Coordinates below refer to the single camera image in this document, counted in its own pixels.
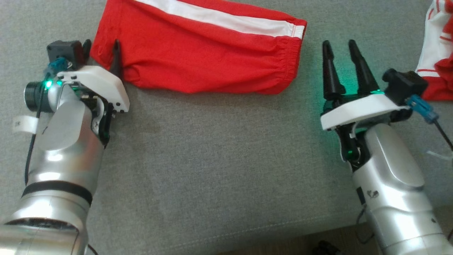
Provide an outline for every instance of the black cable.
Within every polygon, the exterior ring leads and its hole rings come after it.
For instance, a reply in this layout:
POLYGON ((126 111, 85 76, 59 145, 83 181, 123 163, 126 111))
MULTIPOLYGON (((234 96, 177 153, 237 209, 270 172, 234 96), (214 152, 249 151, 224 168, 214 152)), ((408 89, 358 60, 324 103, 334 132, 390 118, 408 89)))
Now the black cable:
POLYGON ((450 234, 448 234, 447 240, 450 241, 450 239, 452 238, 452 236, 453 236, 453 229, 450 231, 450 234))
POLYGON ((450 139, 448 138, 447 134, 443 131, 442 127, 439 125, 439 122, 437 122, 437 120, 435 120, 433 123, 434 123, 434 125, 436 125, 436 127, 439 130, 440 134, 445 139, 445 141, 448 143, 448 146, 450 147, 450 150, 453 152, 453 143, 452 143, 452 141, 450 141, 450 139))
MULTIPOLYGON (((41 106, 43 104, 43 100, 44 100, 44 91, 46 89, 45 88, 42 88, 41 90, 41 95, 40 95, 40 99, 39 99, 39 103, 38 103, 38 110, 36 111, 36 118, 39 120, 39 117, 41 117, 41 106)), ((30 169, 30 162, 31 162, 31 154, 33 152, 33 146, 34 146, 34 141, 36 140, 36 134, 33 134, 31 136, 31 141, 30 141, 30 147, 29 147, 29 152, 28 152, 28 155, 27 155, 27 162, 25 164, 25 173, 24 173, 24 181, 25 181, 25 185, 28 184, 28 177, 29 177, 29 169, 30 169)))
POLYGON ((93 246, 91 245, 88 245, 88 248, 90 248, 90 250, 94 253, 94 255, 99 255, 96 250, 93 248, 93 246))
MULTIPOLYGON (((356 227, 359 225, 360 218, 362 218, 362 216, 365 214, 365 209, 366 209, 366 205, 363 207, 362 211, 360 211, 359 216, 357 216, 356 227)), ((356 238, 363 245, 367 244, 371 239, 373 239, 373 237, 374 237, 374 233, 367 239, 363 240, 362 238, 359 237, 359 233, 356 230, 356 238)))

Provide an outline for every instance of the red shorts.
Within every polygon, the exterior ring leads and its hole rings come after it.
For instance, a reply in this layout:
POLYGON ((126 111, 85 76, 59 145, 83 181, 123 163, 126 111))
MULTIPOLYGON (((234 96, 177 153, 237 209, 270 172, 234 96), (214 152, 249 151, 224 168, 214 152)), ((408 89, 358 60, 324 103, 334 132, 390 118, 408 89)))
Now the red shorts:
POLYGON ((425 18, 423 49, 416 72, 428 81, 425 100, 453 100, 453 1, 433 0, 425 18))
POLYGON ((223 0, 108 0, 91 57, 108 69, 119 39, 137 87, 277 94, 297 75, 306 25, 223 0))

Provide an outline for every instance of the gray couch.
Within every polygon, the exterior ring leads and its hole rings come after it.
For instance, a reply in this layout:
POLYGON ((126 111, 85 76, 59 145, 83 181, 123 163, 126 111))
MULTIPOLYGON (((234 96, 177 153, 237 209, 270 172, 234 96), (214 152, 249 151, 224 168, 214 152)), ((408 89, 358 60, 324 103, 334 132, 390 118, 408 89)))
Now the gray couch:
MULTIPOLYGON (((319 122, 321 43, 332 42, 349 92, 356 82, 349 39, 357 41, 378 80, 389 67, 413 70, 430 1, 240 2, 308 21, 297 79, 276 96, 186 95, 127 84, 131 111, 114 120, 88 222, 99 254, 215 254, 353 224, 361 207, 351 173, 340 160, 336 136, 319 122)), ((41 78, 48 43, 94 38, 104 5, 0 2, 3 216, 13 212, 24 188, 30 137, 11 132, 13 116, 30 114, 23 89, 41 78)), ((434 106, 453 137, 451 103, 434 106)), ((453 204, 451 162, 425 153, 448 152, 435 127, 414 116, 395 128, 424 171, 432 203, 453 204)))

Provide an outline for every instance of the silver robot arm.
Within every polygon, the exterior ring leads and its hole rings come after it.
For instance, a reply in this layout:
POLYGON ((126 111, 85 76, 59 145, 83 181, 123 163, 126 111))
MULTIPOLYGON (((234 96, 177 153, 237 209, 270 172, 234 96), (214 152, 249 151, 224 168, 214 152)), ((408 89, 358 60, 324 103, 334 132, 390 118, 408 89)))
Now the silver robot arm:
MULTIPOLYGON (((31 86, 28 91, 40 89, 44 87, 31 86)), ((1 254, 86 253, 87 216, 111 116, 129 110, 121 80, 96 66, 59 73, 58 83, 44 98, 55 114, 37 138, 35 149, 42 156, 29 172, 18 209, 0 226, 1 254)))
POLYGON ((424 192, 422 172, 398 134, 386 124, 364 136, 369 160, 352 178, 368 224, 385 255, 453 255, 424 192))
POLYGON ((324 112, 321 124, 340 138, 368 224, 384 255, 453 255, 424 192, 423 174, 391 122, 410 118, 407 100, 427 83, 413 72, 386 72, 379 90, 353 40, 349 43, 359 89, 344 95, 328 41, 323 44, 324 112))

